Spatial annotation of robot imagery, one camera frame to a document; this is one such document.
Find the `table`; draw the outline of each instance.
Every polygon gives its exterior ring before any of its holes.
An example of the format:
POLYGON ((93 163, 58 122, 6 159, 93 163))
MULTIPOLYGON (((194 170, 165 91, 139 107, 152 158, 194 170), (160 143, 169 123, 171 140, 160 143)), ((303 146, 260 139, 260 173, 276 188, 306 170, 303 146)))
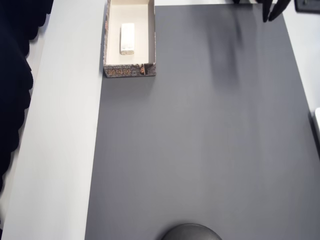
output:
MULTIPOLYGON (((102 80, 104 4, 103 0, 53 4, 3 239, 85 236, 102 80)), ((284 17, 305 91, 313 93, 307 94, 311 105, 310 99, 317 101, 317 82, 309 80, 319 70, 302 61, 319 51, 319 31, 311 29, 319 27, 319 16, 297 15, 289 6, 284 17), (314 24, 308 29, 303 22, 314 24)), ((316 61, 309 62, 317 66, 316 61)))

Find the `dark fabric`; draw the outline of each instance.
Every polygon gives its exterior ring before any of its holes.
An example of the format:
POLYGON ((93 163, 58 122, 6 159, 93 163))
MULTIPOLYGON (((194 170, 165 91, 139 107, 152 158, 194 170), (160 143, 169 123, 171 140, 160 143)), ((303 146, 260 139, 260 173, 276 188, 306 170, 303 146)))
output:
MULTIPOLYGON (((0 0, 0 174, 8 170, 11 152, 19 145, 19 129, 33 87, 26 61, 29 40, 51 12, 53 0, 0 0)), ((0 178, 0 189, 3 180, 0 178)))

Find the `white block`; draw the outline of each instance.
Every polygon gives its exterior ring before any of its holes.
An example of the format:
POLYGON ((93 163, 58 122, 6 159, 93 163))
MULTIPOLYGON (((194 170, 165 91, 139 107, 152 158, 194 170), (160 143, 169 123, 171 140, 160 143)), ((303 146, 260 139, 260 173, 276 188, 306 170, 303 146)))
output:
POLYGON ((121 24, 121 54, 131 55, 135 53, 135 24, 121 24))

